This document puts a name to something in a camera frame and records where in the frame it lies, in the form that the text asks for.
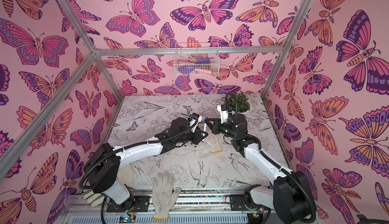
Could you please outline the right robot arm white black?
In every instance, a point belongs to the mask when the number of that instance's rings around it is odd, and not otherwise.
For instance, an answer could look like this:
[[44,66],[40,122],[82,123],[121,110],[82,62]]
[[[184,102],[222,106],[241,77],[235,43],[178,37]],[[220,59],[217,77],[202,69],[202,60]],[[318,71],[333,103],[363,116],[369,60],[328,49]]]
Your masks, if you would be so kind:
[[234,149],[254,163],[271,182],[272,189],[259,186],[249,190],[249,199],[254,204],[274,210],[285,224],[316,221],[316,204],[307,176],[301,171],[292,171],[267,154],[260,139],[248,133],[244,115],[209,118],[205,123],[213,134],[230,138]]

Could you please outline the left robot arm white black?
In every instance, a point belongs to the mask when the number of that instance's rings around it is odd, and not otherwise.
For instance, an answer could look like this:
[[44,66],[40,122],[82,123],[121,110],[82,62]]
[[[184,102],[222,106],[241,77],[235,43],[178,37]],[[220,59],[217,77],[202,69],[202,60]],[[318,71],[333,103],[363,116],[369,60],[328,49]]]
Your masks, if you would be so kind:
[[129,205],[133,201],[129,188],[118,180],[118,172],[124,166],[149,156],[165,154],[186,143],[197,145],[208,136],[198,129],[202,117],[192,114],[188,119],[178,117],[169,129],[140,143],[113,147],[109,143],[101,145],[84,166],[84,175],[79,182],[79,190],[92,190],[102,194],[117,205]]

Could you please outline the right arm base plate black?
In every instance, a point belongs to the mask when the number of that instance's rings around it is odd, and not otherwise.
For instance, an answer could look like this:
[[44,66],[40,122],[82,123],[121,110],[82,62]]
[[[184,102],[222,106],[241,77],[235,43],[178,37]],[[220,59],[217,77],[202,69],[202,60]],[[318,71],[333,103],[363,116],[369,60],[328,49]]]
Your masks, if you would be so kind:
[[229,198],[231,211],[252,211],[252,209],[246,204],[243,195],[230,195]]

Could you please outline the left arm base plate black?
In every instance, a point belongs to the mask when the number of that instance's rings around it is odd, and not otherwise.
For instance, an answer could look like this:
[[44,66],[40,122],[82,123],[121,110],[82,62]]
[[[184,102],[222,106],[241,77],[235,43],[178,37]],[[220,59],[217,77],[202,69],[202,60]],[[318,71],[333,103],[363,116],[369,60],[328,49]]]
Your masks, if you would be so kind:
[[151,197],[148,195],[131,196],[122,204],[116,204],[110,200],[107,207],[107,212],[147,212]]

